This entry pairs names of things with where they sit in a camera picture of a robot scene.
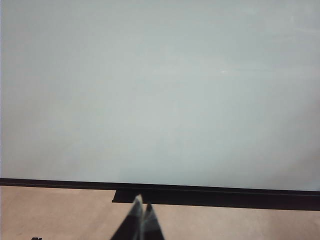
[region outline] white surface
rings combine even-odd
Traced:
[[[1,177],[320,190],[320,1],[1,1]]]

